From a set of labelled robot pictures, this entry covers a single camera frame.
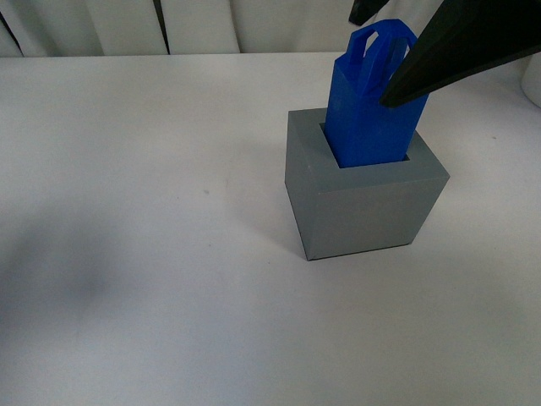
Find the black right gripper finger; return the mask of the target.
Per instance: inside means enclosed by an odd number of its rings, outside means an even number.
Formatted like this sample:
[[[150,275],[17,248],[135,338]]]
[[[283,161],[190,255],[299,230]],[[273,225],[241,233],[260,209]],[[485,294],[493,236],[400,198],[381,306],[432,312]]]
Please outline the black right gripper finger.
[[[444,1],[392,75],[380,103],[399,107],[539,51],[539,1]]]

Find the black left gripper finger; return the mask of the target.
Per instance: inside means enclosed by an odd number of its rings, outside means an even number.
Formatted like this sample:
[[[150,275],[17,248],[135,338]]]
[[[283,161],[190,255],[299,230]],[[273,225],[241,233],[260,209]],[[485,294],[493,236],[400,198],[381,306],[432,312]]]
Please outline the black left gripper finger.
[[[388,0],[354,0],[348,21],[354,25],[364,25],[387,3]]]

